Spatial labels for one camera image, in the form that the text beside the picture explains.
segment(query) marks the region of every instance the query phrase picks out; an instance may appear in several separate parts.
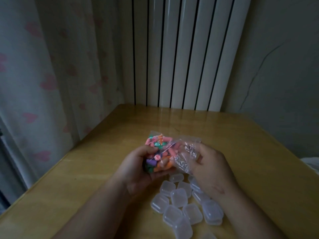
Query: table surface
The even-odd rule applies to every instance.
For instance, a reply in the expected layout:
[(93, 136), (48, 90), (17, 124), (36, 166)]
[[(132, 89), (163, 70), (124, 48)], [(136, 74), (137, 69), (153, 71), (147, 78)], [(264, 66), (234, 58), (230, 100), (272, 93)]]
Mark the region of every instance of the table surface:
[[(241, 187), (289, 238), (319, 238), (319, 177), (253, 121), (240, 114), (128, 104), (119, 105), (0, 217), (0, 237), (52, 237), (151, 130), (201, 137), (225, 154)], [(117, 238), (174, 238), (150, 206), (161, 183), (132, 201)], [(193, 238), (209, 231), (218, 239), (235, 238), (226, 217), (221, 226), (194, 225)]]

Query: clear plastic bag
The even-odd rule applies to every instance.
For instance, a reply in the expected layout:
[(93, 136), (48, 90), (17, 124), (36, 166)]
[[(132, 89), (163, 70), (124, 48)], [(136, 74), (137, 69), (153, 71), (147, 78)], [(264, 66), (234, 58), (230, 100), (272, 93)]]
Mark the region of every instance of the clear plastic bag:
[(199, 153), (196, 145), (201, 142), (200, 138), (191, 136), (167, 137), (159, 132), (151, 131), (146, 145), (158, 147), (159, 150), (149, 155), (144, 160), (145, 171), (152, 173), (177, 167), (185, 173), (191, 174), (189, 162), (196, 161)]

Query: gray wall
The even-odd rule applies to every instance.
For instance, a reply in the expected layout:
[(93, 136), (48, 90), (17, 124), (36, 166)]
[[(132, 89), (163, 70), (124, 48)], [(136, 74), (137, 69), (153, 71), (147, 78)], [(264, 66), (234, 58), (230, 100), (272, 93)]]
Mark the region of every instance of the gray wall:
[(319, 157), (319, 0), (252, 0), (222, 111)]

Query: curtain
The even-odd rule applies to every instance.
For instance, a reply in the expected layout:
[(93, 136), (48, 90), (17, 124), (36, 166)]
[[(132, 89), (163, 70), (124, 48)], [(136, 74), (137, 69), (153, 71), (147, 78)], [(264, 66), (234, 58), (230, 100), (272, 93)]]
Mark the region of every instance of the curtain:
[(123, 103), (117, 0), (0, 0), (0, 128), (29, 188)]

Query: white radiator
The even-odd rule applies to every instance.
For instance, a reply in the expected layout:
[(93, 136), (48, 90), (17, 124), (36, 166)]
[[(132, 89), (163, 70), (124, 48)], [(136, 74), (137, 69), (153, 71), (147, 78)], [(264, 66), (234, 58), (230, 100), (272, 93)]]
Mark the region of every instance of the white radiator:
[(120, 0), (125, 102), (219, 111), (250, 0)]

